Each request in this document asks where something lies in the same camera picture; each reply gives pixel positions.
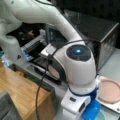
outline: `pink plate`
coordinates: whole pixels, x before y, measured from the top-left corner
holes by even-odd
[[[120,84],[110,79],[103,79],[99,99],[112,104],[120,101]]]

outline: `blue indicator light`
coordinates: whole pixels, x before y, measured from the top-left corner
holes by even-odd
[[[76,53],[81,53],[81,50],[76,50]]]

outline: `white cylindrical housing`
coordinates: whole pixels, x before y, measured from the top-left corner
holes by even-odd
[[[67,55],[67,50],[68,48],[64,53],[64,66],[69,87],[76,94],[89,94],[96,87],[96,69],[93,54],[90,51],[91,57],[87,61],[73,60]]]

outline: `wooden table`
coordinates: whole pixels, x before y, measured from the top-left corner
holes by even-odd
[[[23,120],[36,120],[35,97],[38,86],[11,69],[0,64],[0,93],[6,90]],[[51,94],[42,89],[39,94],[38,108],[41,120],[53,120],[55,110]]]

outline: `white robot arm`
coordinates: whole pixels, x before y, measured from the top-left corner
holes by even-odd
[[[36,0],[4,0],[4,2],[17,19],[26,23],[52,24],[68,42],[71,42],[58,50],[54,59],[64,69],[68,81],[69,89],[62,106],[74,115],[81,115],[86,106],[96,98],[99,86],[99,81],[95,79],[96,69],[91,50],[85,46],[82,37],[56,7]],[[52,66],[49,66],[49,70],[55,77],[59,77],[54,73]]]
[[[16,30],[22,22],[15,18],[9,7],[0,1],[0,47],[4,51],[4,60],[18,62],[20,65],[24,60],[20,46],[16,38],[6,34]]]

